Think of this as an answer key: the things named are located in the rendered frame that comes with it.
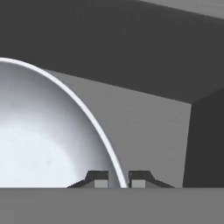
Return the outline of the white bowl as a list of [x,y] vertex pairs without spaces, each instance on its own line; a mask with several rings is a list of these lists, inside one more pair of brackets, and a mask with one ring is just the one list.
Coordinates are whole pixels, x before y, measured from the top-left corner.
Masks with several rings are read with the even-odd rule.
[[102,126],[65,84],[29,63],[0,58],[0,188],[66,188],[89,171],[128,186]]

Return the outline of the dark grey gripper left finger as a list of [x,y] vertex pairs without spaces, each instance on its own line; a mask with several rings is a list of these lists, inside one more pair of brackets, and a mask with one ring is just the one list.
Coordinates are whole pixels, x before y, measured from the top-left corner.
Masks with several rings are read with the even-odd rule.
[[107,171],[88,171],[86,177],[69,186],[69,188],[108,188],[109,173]]

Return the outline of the grey sink basin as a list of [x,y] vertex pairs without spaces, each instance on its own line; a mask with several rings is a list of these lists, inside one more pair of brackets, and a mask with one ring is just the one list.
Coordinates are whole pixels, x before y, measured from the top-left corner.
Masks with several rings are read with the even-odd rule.
[[224,18],[143,0],[0,0],[0,56],[188,105],[183,187],[224,187]]

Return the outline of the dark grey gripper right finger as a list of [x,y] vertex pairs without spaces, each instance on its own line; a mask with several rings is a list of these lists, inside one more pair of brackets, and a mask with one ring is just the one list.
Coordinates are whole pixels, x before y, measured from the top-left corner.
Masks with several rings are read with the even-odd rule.
[[155,179],[150,171],[129,171],[129,188],[172,188],[158,179]]

